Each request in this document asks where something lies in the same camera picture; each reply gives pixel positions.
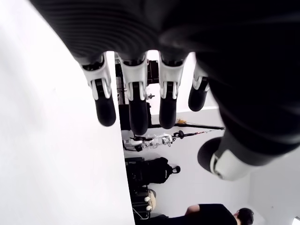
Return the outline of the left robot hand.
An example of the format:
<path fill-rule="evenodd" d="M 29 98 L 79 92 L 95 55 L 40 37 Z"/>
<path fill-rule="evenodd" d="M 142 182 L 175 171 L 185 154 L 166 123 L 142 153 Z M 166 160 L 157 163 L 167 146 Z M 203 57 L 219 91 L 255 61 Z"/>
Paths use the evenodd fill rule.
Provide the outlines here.
<path fill-rule="evenodd" d="M 225 125 L 207 141 L 199 164 L 237 180 L 300 144 L 300 3 L 297 0 L 34 0 L 82 67 L 98 121 L 115 123 L 106 52 L 116 52 L 136 135 L 148 129 L 149 50 L 159 53 L 160 126 L 176 121 L 187 55 L 196 64 L 189 108 L 202 109 L 207 91 Z"/>

